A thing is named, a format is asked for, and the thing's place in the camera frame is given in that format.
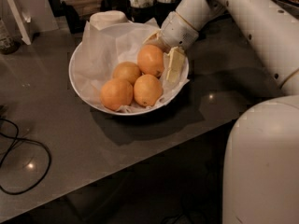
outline black cable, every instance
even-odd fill
[[[4,153],[3,158],[0,160],[0,169],[1,169],[1,167],[2,167],[3,162],[5,161],[5,159],[6,159],[6,157],[7,157],[7,155],[10,153],[10,151],[11,151],[12,149],[16,148],[17,145],[18,145],[19,143],[20,143],[20,145],[22,145],[22,144],[24,144],[24,143],[27,143],[27,144],[30,144],[30,145],[35,145],[35,146],[42,147],[42,148],[46,151],[46,153],[47,153],[47,155],[48,155],[48,159],[49,159],[49,161],[48,161],[48,165],[47,165],[47,168],[46,168],[44,174],[43,174],[40,178],[38,178],[37,181],[36,181],[33,185],[31,185],[29,188],[27,188],[27,189],[23,189],[23,190],[20,190],[20,191],[8,191],[8,190],[4,189],[4,188],[0,185],[0,190],[2,190],[2,191],[3,191],[4,193],[6,193],[6,194],[9,194],[9,195],[19,195],[19,194],[23,194],[24,192],[26,192],[26,191],[28,191],[28,190],[31,190],[31,189],[35,188],[35,187],[36,187],[36,186],[37,186],[37,185],[38,185],[38,184],[45,178],[45,176],[46,176],[46,174],[48,173],[48,171],[49,171],[49,169],[50,169],[50,166],[51,166],[51,154],[50,154],[50,150],[49,150],[49,148],[48,148],[46,145],[44,145],[44,144],[41,143],[41,142],[38,142],[38,141],[36,141],[36,140],[29,139],[29,138],[19,137],[19,127],[18,127],[18,125],[15,124],[14,122],[12,122],[12,121],[10,121],[10,120],[8,120],[8,119],[3,119],[3,118],[0,118],[0,120],[1,120],[1,121],[4,121],[4,122],[7,122],[7,123],[10,123],[10,124],[13,125],[13,126],[15,127],[15,129],[16,129],[16,133],[15,133],[14,136],[9,136],[9,135],[6,135],[6,134],[0,132],[0,135],[1,135],[1,136],[5,137],[5,138],[7,138],[7,139],[11,139],[11,140],[12,140],[12,142],[11,142],[9,148],[8,148],[7,151]]]

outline white bowl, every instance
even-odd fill
[[[99,43],[96,46],[97,49],[93,51],[92,61],[89,61],[90,59],[86,54],[88,52],[84,52],[83,36],[83,42],[75,49],[69,64],[70,81],[77,95],[93,108],[117,116],[141,115],[167,105],[188,82],[189,64],[187,58],[185,59],[178,82],[169,85],[165,81],[164,75],[162,75],[160,80],[163,84],[164,94],[155,106],[142,107],[133,102],[130,106],[125,106],[121,111],[116,112],[105,108],[99,99],[101,87],[111,79],[113,68],[119,62],[136,62],[137,53],[143,41],[153,32],[157,31],[157,29],[159,28],[142,23],[121,23],[108,26],[100,32],[103,36],[111,39],[111,41],[105,41],[105,44]]]

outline countertop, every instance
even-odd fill
[[[167,106],[136,117],[94,110],[68,76],[80,42],[67,29],[46,32],[31,46],[0,56],[0,105],[20,135],[46,144],[52,164],[22,195],[0,192],[0,222],[238,119],[250,106],[282,95],[234,21],[213,21],[188,50],[190,82]],[[9,132],[3,125],[2,132]],[[0,138],[0,152],[8,142]],[[39,147],[16,148],[0,169],[1,186],[26,188],[47,166]]]

